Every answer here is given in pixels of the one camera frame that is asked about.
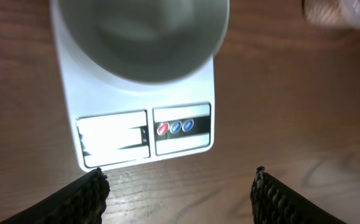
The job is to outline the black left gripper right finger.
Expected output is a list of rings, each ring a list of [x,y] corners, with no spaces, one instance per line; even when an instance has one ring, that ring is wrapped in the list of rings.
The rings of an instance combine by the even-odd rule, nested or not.
[[[250,193],[253,222],[258,224],[345,224],[289,188],[260,166]]]

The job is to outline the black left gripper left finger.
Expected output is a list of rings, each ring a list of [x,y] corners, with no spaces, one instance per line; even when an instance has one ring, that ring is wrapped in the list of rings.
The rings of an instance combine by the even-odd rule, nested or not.
[[[109,193],[107,176],[97,168],[1,224],[101,224]]]

